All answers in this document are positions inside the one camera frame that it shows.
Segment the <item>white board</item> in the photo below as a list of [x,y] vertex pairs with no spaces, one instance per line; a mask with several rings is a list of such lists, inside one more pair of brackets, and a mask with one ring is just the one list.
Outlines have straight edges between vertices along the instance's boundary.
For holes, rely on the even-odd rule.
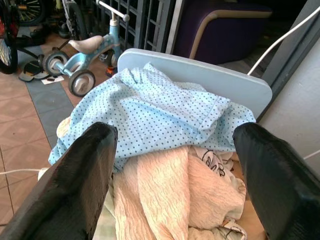
[[268,84],[257,77],[209,63],[148,50],[130,48],[118,60],[118,71],[151,63],[174,82],[193,82],[208,92],[249,108],[257,118],[272,98]]

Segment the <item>blue polka dot fabric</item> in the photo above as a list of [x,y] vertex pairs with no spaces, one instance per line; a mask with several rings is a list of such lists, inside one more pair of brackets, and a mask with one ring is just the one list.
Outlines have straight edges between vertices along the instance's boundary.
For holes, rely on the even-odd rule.
[[235,151],[234,129],[255,118],[246,107],[198,84],[172,82],[148,63],[119,72],[82,99],[71,113],[68,133],[50,153],[50,164],[95,122],[118,130],[113,171],[119,172],[132,156],[182,145]]

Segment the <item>children's bike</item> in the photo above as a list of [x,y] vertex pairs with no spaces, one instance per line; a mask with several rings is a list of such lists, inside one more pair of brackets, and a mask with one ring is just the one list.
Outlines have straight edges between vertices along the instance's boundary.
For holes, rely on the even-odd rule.
[[88,66],[99,55],[107,52],[107,63],[109,66],[116,67],[118,58],[121,54],[120,40],[118,37],[118,21],[116,15],[128,22],[128,14],[122,14],[106,3],[97,0],[97,5],[101,5],[111,11],[109,24],[109,34],[105,36],[93,36],[86,40],[70,40],[72,45],[79,53],[70,59],[67,54],[58,49],[48,53],[43,59],[43,68],[52,76],[69,76],[68,88],[72,94],[83,97],[95,86],[95,75],[88,70]]

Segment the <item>bike wheel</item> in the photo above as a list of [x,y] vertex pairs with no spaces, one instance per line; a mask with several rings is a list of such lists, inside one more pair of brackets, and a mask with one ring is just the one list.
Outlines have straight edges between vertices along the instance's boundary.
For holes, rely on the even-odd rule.
[[34,26],[46,16],[44,0],[19,0],[17,3],[20,26]]
[[18,66],[18,51],[15,46],[18,27],[9,3],[1,1],[0,8],[0,72],[12,74]]
[[88,32],[84,16],[76,3],[69,3],[69,17],[74,31],[75,40],[85,40],[88,38]]

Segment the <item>bike seat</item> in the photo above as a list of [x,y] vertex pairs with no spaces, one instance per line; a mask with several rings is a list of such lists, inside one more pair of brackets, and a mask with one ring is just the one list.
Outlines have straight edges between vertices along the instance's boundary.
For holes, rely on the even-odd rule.
[[80,53],[91,54],[99,48],[103,40],[102,36],[93,36],[81,41],[70,40],[69,44]]

